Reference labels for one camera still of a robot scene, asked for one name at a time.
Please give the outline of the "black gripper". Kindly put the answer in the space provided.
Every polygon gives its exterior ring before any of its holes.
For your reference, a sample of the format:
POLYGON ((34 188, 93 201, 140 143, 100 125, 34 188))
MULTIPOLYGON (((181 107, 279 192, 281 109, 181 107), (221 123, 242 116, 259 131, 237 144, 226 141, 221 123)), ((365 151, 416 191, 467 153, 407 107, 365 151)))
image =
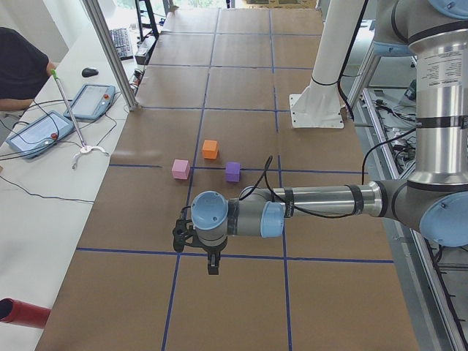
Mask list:
POLYGON ((219 256, 222 250, 227 246, 227 237, 218 238, 209 241, 199 237, 200 247, 208 253, 207 269, 209 275, 219 274, 219 256))

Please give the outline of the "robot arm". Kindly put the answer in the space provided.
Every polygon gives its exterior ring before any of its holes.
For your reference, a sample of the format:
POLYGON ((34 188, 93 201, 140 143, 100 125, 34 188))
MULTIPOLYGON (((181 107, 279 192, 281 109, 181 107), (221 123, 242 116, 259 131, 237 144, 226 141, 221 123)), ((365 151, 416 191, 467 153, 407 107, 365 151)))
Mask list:
POLYGON ((467 3, 379 1, 374 52, 416 56, 415 171, 402 180, 324 187, 245 188, 226 199, 207 191, 179 219, 173 247, 199 247, 219 271, 231 235, 275 238, 295 215, 385 217, 442 246, 467 244, 467 3))

